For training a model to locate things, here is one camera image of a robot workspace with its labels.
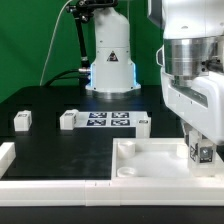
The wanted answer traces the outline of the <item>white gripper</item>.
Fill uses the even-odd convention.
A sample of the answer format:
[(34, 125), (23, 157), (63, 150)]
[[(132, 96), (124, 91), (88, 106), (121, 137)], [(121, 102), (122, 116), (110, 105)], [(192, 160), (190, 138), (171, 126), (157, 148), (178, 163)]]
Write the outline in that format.
[(183, 119), (185, 143), (195, 147), (200, 132), (216, 145), (224, 145), (224, 75), (210, 72), (196, 77), (190, 88), (175, 87), (172, 82), (171, 76), (161, 70), (163, 99)]

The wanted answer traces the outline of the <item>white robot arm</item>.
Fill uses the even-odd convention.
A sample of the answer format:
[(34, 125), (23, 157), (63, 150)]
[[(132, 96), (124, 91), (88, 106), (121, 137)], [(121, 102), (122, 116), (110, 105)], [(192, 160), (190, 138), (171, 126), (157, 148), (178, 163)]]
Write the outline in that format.
[[(147, 0), (160, 29), (162, 96), (187, 127), (224, 144), (224, 0)], [(130, 58), (129, 23), (111, 6), (93, 10), (96, 58), (86, 90), (105, 96), (140, 88)]]

